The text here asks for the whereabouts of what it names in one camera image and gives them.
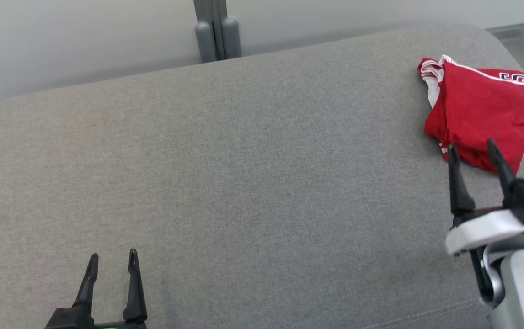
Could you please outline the red shorts with white stripe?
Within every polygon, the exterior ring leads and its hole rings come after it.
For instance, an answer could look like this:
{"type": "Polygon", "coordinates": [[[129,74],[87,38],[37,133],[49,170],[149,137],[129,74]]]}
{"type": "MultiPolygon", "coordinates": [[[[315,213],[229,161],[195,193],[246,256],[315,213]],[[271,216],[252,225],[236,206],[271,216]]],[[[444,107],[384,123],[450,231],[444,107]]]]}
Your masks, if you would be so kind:
{"type": "Polygon", "coordinates": [[[493,140],[515,173],[524,155],[524,84],[454,62],[423,58],[418,70],[431,104],[424,133],[438,140],[442,158],[450,145],[461,160],[495,172],[487,141],[493,140]]]}

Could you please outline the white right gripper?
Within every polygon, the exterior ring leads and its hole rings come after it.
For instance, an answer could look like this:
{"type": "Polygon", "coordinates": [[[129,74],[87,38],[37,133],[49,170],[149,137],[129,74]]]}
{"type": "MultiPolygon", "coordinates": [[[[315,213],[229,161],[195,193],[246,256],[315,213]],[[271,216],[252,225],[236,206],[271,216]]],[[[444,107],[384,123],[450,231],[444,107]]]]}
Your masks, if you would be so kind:
{"type": "MultiPolygon", "coordinates": [[[[516,181],[515,173],[494,140],[487,140],[487,151],[496,168],[502,191],[511,192],[516,181]]],[[[449,194],[450,209],[454,218],[444,240],[446,254],[456,255],[496,242],[505,242],[524,233],[524,224],[507,209],[494,210],[473,219],[465,219],[463,214],[473,212],[476,205],[465,186],[460,164],[457,147],[450,144],[448,148],[449,194]]]]}

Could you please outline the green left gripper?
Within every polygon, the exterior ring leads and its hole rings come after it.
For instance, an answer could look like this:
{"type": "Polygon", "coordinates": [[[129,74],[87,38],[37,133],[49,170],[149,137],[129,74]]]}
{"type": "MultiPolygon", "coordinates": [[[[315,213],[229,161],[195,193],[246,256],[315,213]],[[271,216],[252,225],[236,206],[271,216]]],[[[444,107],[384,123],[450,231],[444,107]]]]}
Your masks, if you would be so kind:
{"type": "Polygon", "coordinates": [[[95,323],[92,317],[93,290],[98,276],[99,255],[92,254],[73,303],[74,308],[56,309],[45,329],[147,329],[148,312],[136,249],[129,252],[130,274],[128,301],[123,311],[123,320],[111,323],[95,323]]]}

